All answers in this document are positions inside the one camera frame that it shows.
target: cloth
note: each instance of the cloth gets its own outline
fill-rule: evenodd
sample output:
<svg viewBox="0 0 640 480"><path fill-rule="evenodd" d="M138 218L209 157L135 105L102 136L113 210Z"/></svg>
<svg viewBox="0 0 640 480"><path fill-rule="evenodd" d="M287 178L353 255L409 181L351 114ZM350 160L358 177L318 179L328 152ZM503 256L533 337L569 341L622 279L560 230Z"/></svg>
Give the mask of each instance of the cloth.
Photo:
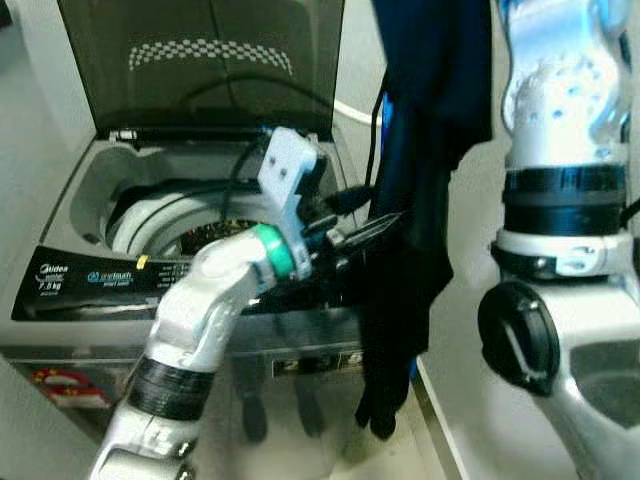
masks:
<svg viewBox="0 0 640 480"><path fill-rule="evenodd" d="M407 211L367 252L361 281L365 389L356 412L382 439L395 429L410 364L425 351L429 307L453 277L447 253L451 170L491 138L489 0L373 0L394 105L370 217Z"/></svg>

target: white cable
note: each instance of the white cable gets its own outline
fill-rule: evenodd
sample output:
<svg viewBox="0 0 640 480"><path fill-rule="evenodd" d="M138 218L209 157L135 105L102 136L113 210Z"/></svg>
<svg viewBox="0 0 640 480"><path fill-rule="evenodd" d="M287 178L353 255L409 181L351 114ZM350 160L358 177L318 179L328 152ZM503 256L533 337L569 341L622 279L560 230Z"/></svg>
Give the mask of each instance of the white cable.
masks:
<svg viewBox="0 0 640 480"><path fill-rule="evenodd" d="M347 118L350 118L351 120L355 120L356 122L361 123L363 125L368 125L369 127L371 126L371 114L369 113L364 113L364 112L361 112L360 110L356 110L355 108L350 107L345 103L342 103L340 100L333 101L333 108L336 112L338 112L341 115L344 115ZM377 118L376 126L377 127L382 126L382 117Z"/></svg>

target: washing machine drum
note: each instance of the washing machine drum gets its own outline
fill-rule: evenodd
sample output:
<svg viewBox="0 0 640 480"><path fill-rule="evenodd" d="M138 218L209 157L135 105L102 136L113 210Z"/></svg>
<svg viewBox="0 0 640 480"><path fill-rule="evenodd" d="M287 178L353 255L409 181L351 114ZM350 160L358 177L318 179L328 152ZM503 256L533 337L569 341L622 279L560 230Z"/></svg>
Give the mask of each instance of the washing machine drum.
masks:
<svg viewBox="0 0 640 480"><path fill-rule="evenodd" d="M227 220L221 222L225 186L225 182L189 182L159 188L142 198L123 196L107 227L107 242L113 251L128 255L190 257L215 240L257 223L275 222L255 182L234 189Z"/></svg>

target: black band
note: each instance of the black band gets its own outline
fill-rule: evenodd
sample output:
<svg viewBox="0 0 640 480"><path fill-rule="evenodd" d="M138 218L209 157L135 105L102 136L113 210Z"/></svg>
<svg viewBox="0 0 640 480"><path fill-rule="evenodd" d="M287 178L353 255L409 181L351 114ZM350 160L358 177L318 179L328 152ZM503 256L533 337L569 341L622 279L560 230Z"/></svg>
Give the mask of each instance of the black band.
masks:
<svg viewBox="0 0 640 480"><path fill-rule="evenodd" d="M213 373L180 370L143 357L134 373L129 403L143 412L171 420L198 420L213 376Z"/></svg>
<svg viewBox="0 0 640 480"><path fill-rule="evenodd" d="M553 235L613 235L626 200L625 167L543 168L507 173L505 229Z"/></svg>

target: gray floor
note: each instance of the gray floor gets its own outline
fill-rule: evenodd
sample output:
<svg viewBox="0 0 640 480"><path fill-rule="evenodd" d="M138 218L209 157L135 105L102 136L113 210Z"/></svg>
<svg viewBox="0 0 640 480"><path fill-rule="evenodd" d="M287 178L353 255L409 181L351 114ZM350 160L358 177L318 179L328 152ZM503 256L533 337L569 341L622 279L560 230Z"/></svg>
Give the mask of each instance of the gray floor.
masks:
<svg viewBox="0 0 640 480"><path fill-rule="evenodd" d="M309 437L302 426L293 377L267 378L260 398L268 418L261 443L247 440L242 403L230 369L216 379L204 432L194 454L199 478L224 480L444 479L433 441L413 394L387 442L357 427L353 412L362 392L359 373L331 373L303 380L322 410L325 430Z"/></svg>

